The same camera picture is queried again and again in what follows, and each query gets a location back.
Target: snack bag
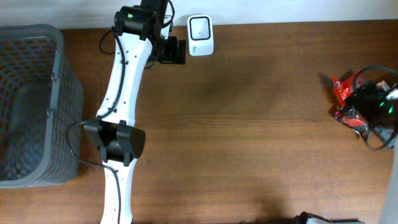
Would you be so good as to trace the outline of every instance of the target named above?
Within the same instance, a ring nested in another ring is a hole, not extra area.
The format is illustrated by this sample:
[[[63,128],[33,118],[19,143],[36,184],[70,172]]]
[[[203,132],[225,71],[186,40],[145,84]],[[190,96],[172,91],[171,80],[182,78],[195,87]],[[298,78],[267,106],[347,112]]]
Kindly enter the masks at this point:
[[[356,114],[356,110],[354,108],[348,108],[345,110],[345,102],[344,100],[354,92],[353,81],[355,74],[350,76],[346,80],[339,80],[336,77],[332,77],[333,79],[333,93],[335,94],[341,109],[334,113],[334,117],[340,123],[351,127],[357,134],[359,134],[365,141],[368,139],[369,127],[367,122],[363,121]],[[362,76],[360,75],[357,78],[356,86],[360,86],[364,83]]]
[[[341,81],[336,77],[331,77],[333,79],[333,92],[337,97],[340,106],[344,106],[346,104],[344,100],[354,91],[353,81],[357,73],[358,71],[344,81]],[[356,79],[356,86],[360,86],[362,84],[364,84],[364,81],[362,75],[360,75]]]

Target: black bracket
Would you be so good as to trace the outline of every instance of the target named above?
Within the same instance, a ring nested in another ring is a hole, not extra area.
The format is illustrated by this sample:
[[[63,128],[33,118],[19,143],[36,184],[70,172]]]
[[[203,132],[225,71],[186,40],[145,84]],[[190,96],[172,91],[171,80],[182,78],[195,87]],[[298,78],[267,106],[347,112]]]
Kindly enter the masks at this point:
[[[86,123],[84,130],[105,162],[119,161],[127,167],[133,159],[140,158],[144,150],[145,131],[143,130],[105,121]]]

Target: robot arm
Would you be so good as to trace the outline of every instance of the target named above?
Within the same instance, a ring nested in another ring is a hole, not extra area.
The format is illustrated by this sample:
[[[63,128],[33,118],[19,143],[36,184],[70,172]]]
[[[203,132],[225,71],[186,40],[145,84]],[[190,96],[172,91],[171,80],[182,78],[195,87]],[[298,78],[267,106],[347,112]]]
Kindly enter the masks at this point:
[[[84,125],[91,143],[100,151],[103,164],[118,171],[120,217],[115,176],[105,169],[101,224],[132,223],[132,174],[145,144],[145,132],[134,127],[135,108],[146,63],[185,64],[185,41],[168,37],[172,21],[166,22],[166,26],[164,23],[168,2],[143,0],[140,6],[124,6],[115,15],[116,50],[108,89],[97,119]]]

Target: wood grain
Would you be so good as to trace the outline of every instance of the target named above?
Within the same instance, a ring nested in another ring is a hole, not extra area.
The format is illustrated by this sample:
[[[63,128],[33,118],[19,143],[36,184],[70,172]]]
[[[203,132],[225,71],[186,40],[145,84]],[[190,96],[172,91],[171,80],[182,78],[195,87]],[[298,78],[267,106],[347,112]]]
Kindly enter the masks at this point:
[[[94,117],[111,73],[113,56],[98,50],[105,31],[63,31],[84,118]],[[372,64],[397,69],[397,31],[398,21],[215,26],[213,55],[146,70],[134,222],[239,223],[307,211],[377,223],[392,152],[367,149],[328,114],[330,77]],[[186,27],[173,34],[186,39]],[[86,137],[81,154],[100,161]],[[0,223],[99,223],[103,200],[103,171],[81,165],[62,186],[0,190]]]

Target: gray plastic basket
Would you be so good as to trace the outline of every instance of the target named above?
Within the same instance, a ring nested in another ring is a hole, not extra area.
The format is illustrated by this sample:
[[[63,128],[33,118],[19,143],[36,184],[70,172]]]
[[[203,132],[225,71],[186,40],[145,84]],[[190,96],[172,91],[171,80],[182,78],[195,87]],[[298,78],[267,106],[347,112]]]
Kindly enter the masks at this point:
[[[0,28],[0,188],[63,184],[78,162],[64,139],[81,120],[83,89],[50,25]],[[79,154],[80,131],[70,140]]]

